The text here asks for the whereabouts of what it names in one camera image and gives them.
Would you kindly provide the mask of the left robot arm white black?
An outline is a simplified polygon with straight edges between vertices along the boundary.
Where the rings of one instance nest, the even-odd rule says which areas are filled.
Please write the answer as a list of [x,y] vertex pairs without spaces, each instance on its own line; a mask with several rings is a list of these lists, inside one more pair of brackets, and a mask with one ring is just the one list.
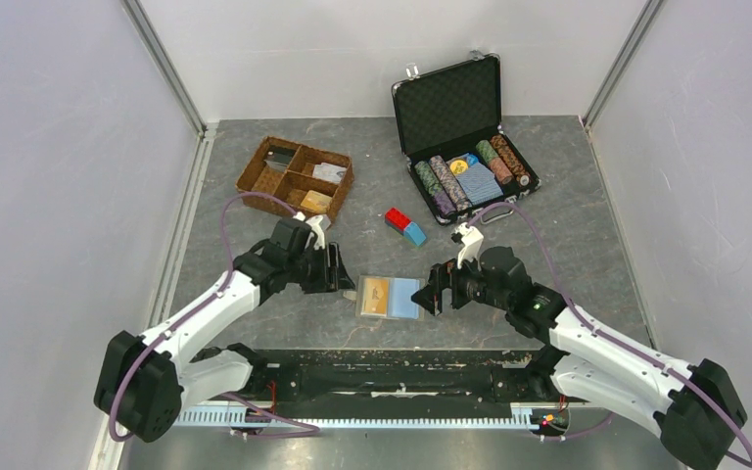
[[93,396],[112,438],[123,441],[122,426],[151,443],[202,401],[230,392],[260,397],[268,386],[263,359],[246,347],[209,343],[290,284],[305,294],[353,289],[338,245],[326,238],[330,224],[326,215],[279,219],[268,238],[232,258],[193,303],[140,334],[113,336]]

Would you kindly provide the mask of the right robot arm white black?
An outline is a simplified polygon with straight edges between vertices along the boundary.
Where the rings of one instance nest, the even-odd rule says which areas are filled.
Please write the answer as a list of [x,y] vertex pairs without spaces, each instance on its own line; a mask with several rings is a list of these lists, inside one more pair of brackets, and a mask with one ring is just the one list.
[[492,247],[477,259],[451,259],[431,269],[412,301],[442,312],[471,303],[504,312],[521,335],[542,342],[528,364],[526,384],[540,400],[557,394],[608,409],[649,431],[691,469],[716,469],[747,421],[728,372],[657,352],[569,307],[561,294],[532,280],[509,248]]

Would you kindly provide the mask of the gold credit card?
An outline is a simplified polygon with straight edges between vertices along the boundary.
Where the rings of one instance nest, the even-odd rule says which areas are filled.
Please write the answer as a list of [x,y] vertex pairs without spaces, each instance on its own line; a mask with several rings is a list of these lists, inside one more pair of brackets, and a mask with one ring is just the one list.
[[362,284],[361,312],[366,315],[386,316],[389,294],[390,281],[388,279],[366,277]]

